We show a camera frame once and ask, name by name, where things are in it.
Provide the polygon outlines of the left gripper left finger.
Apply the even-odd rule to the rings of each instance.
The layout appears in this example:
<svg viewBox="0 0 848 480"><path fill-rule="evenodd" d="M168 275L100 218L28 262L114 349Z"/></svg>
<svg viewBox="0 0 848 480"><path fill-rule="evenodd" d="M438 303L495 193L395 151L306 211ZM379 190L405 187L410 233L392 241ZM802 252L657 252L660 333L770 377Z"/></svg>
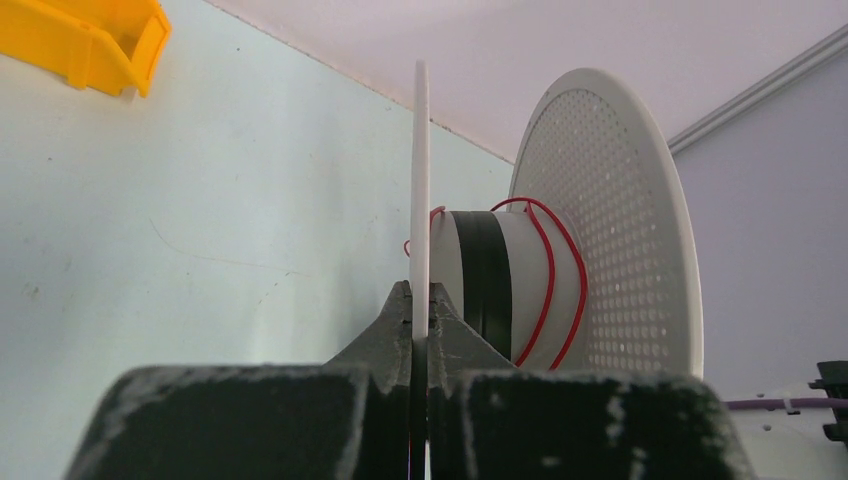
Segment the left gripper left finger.
<svg viewBox="0 0 848 480"><path fill-rule="evenodd" d="M149 365L103 395L69 479L404 479L411 290L321 365Z"/></svg>

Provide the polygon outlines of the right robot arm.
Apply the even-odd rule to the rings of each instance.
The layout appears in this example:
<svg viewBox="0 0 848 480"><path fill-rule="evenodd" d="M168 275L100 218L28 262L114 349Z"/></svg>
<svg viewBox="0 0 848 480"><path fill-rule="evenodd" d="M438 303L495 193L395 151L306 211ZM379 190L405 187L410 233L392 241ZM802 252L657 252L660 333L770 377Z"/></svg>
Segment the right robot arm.
<svg viewBox="0 0 848 480"><path fill-rule="evenodd" d="M726 405L757 479L847 477L847 362L818 378Z"/></svg>

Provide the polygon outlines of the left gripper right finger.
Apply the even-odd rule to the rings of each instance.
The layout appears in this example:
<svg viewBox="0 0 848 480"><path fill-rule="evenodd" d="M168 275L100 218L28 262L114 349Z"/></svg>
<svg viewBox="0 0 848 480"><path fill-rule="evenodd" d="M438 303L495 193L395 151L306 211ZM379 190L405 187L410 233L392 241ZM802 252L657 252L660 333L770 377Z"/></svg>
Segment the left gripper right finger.
<svg viewBox="0 0 848 480"><path fill-rule="evenodd" d="M430 288L435 479L751 479L729 412L688 375L524 371Z"/></svg>

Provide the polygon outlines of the white perforated cable spool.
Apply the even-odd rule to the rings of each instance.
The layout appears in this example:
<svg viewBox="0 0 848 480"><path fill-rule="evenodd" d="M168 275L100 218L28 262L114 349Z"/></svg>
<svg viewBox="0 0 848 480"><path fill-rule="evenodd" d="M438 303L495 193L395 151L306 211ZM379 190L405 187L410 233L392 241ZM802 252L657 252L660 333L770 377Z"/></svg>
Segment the white perforated cable spool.
<svg viewBox="0 0 848 480"><path fill-rule="evenodd" d="M524 371L704 374L693 228L671 152L620 78L578 68L537 103L506 197L429 205L429 81L416 78L411 281Z"/></svg>

